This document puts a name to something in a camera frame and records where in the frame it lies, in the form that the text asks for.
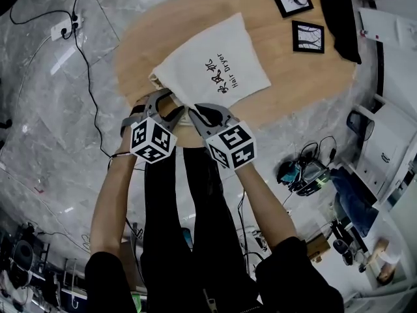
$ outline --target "black pouch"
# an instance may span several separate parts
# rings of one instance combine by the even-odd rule
[[[320,0],[320,2],[326,24],[334,35],[334,48],[343,58],[361,64],[352,0]]]

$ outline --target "white cube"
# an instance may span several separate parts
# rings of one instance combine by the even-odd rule
[[[153,164],[167,158],[174,150],[177,137],[148,117],[131,125],[130,152]]]
[[[224,167],[236,170],[257,157],[256,139],[245,122],[206,139],[211,157]]]

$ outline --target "white drawstring bag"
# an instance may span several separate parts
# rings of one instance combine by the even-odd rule
[[[185,106],[219,104],[271,86],[245,29],[241,13],[192,37],[157,66],[149,80],[169,88]]]

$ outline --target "blue jeans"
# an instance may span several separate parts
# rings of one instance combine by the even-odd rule
[[[367,202],[361,188],[352,180],[345,168],[333,169],[330,172],[330,178],[339,193],[340,205],[346,215],[360,236],[366,237],[378,215],[378,210]]]

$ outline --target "black pants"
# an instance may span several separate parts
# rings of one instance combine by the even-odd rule
[[[141,264],[149,312],[206,312],[203,289],[220,312],[256,306],[255,282],[246,274],[235,225],[223,196],[217,163],[207,150],[184,149],[195,203],[193,252],[182,234],[175,198],[175,150],[145,168],[146,225]]]

